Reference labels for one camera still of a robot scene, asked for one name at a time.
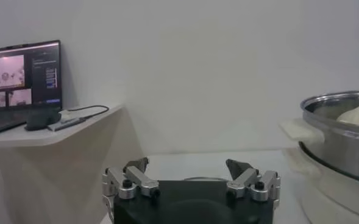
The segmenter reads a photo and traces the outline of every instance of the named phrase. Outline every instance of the white wall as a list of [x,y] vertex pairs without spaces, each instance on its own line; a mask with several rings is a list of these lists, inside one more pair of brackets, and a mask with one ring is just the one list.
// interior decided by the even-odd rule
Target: white wall
[[359,0],[0,0],[0,46],[54,38],[66,105],[126,97],[146,153],[286,147],[301,100],[359,89]]

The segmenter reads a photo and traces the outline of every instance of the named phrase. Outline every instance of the black device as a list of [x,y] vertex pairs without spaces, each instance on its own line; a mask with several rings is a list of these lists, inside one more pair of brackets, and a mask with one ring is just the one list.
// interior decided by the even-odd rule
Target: black device
[[35,110],[61,108],[59,40],[0,48],[0,131],[26,123]]
[[48,125],[58,122],[62,115],[56,109],[40,109],[30,112],[27,118],[25,130],[37,131],[45,129]]
[[148,161],[106,169],[103,199],[115,224],[272,224],[280,177],[228,159],[232,181],[155,181],[144,175]]

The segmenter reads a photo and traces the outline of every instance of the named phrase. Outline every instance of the white shelf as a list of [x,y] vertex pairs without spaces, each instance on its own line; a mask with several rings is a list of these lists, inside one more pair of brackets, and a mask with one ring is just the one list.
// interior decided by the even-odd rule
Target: white shelf
[[47,129],[40,131],[25,131],[25,125],[13,128],[11,130],[0,133],[0,148],[55,144],[78,133],[79,131],[82,131],[83,129],[88,128],[105,117],[120,110],[122,107],[123,104],[119,103],[115,106],[112,106],[108,112],[92,117],[81,124],[57,132],[49,131]]

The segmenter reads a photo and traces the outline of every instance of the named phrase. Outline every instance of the screw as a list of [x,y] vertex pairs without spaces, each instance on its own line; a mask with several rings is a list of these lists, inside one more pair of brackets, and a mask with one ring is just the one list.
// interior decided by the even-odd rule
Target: screw
[[131,188],[132,187],[132,182],[128,179],[123,181],[123,188]]
[[265,188],[265,184],[261,181],[258,181],[255,183],[255,189],[256,190],[263,190]]

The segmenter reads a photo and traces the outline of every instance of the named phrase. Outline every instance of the black cable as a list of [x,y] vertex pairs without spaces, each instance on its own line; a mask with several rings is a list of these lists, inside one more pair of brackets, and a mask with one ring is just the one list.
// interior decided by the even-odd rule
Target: black cable
[[109,107],[107,107],[107,106],[103,106],[103,105],[93,105],[93,106],[82,107],[82,108],[78,108],[78,109],[70,109],[70,110],[68,110],[68,111],[85,110],[85,109],[95,108],[95,107],[105,108],[105,110],[104,110],[104,111],[101,111],[101,112],[98,112],[98,113],[95,113],[95,114],[92,114],[92,115],[84,116],[84,117],[81,117],[81,118],[87,120],[87,119],[92,118],[92,117],[94,117],[94,116],[97,116],[97,115],[99,115],[99,114],[103,114],[103,113],[105,113],[105,112],[108,112],[108,110],[109,110]]

